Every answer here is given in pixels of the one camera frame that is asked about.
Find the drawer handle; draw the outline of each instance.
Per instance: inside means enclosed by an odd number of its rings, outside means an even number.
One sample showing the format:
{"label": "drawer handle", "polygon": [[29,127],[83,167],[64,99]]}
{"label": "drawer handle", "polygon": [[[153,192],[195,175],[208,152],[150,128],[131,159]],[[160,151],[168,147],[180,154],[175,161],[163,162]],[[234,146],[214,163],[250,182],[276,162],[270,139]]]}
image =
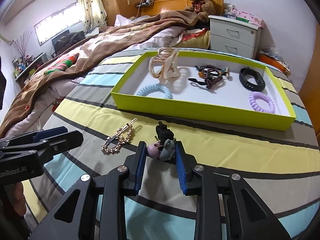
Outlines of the drawer handle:
{"label": "drawer handle", "polygon": [[238,53],[237,48],[235,48],[235,47],[231,47],[231,46],[228,46],[228,45],[225,45],[225,46],[226,46],[226,48],[227,48],[227,50],[228,50],[228,51],[229,51],[229,49],[228,49],[228,47],[229,47],[229,48],[235,49],[235,50],[236,50],[236,54]]}
{"label": "drawer handle", "polygon": [[240,38],[240,33],[239,33],[239,31],[234,31],[234,30],[230,30],[230,29],[226,29],[227,30],[227,32],[229,33],[229,35],[230,36],[234,36],[234,37],[236,37],[236,38]]}
{"label": "drawer handle", "polygon": [[227,31],[231,31],[231,32],[235,32],[235,33],[239,33],[239,31],[234,31],[234,30],[230,30],[230,29],[226,29]]}

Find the person's hand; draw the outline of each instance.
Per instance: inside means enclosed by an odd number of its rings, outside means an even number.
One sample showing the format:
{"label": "person's hand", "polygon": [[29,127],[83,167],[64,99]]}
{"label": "person's hand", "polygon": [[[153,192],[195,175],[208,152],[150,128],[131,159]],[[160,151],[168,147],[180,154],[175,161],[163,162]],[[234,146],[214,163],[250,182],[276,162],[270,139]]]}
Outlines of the person's hand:
{"label": "person's hand", "polygon": [[16,187],[14,189],[14,197],[16,199],[16,202],[13,204],[13,209],[20,217],[22,217],[27,212],[26,198],[23,194],[22,182],[16,183]]}

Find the wall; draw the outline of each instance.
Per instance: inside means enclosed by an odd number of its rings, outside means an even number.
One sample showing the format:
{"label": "wall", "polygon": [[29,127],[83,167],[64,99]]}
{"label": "wall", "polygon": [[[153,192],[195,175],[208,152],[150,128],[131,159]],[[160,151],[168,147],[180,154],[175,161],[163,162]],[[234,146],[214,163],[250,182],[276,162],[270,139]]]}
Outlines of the wall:
{"label": "wall", "polygon": [[18,84],[14,81],[13,77],[13,65],[12,65],[12,53],[10,46],[6,44],[3,40],[0,40],[0,56],[1,56],[1,71],[7,80],[6,89],[4,92],[4,100],[2,105],[2,110],[0,110],[0,123],[2,122],[5,114],[9,110],[12,101],[19,93],[20,88]]}
{"label": "wall", "polygon": [[260,46],[280,49],[292,70],[289,79],[299,91],[310,65],[317,25],[304,0],[225,0],[225,3],[264,19],[267,27]]}
{"label": "wall", "polygon": [[[9,40],[20,39],[25,31],[32,31],[30,36],[26,54],[39,55],[41,52],[46,52],[48,58],[51,55],[51,51],[54,52],[52,48],[52,42],[47,41],[42,46],[39,45],[34,25],[49,16],[50,14],[76,2],[76,0],[36,0],[27,6],[23,11],[21,11],[15,18],[12,19],[6,26],[0,29],[3,36]],[[84,25],[78,23],[69,28],[70,32],[79,32],[84,30]],[[18,52],[13,46],[10,47],[12,54],[15,57],[19,57]]]}

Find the brown blanket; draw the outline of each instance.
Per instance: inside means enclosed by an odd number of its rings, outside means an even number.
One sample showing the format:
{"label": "brown blanket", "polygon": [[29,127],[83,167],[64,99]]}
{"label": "brown blanket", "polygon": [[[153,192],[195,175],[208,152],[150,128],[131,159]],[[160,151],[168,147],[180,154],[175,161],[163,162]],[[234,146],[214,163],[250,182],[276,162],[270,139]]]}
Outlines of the brown blanket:
{"label": "brown blanket", "polygon": [[0,138],[6,135],[10,127],[21,122],[31,113],[36,99],[46,91],[53,82],[82,76],[106,57],[120,52],[133,44],[147,41],[153,35],[169,26],[177,25],[188,27],[194,26],[196,22],[197,14],[195,13],[169,11],[131,25],[101,28],[103,33],[84,39],[62,54],[80,53],[76,64],[72,65],[65,72],[55,71],[50,75],[43,75],[43,72],[53,64],[57,58],[45,63],[37,70],[34,77],[14,99],[0,126]]}

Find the blue spiral hair tie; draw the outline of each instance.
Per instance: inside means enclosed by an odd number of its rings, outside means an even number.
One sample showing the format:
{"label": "blue spiral hair tie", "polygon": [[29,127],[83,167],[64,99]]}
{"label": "blue spiral hair tie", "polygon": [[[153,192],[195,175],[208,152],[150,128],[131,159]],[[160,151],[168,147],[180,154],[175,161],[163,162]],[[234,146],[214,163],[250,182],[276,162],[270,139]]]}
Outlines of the blue spiral hair tie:
{"label": "blue spiral hair tie", "polygon": [[164,93],[165,99],[172,99],[172,93],[169,88],[161,84],[147,85],[138,91],[137,96],[145,97],[146,95],[155,92],[155,90],[161,90]]}

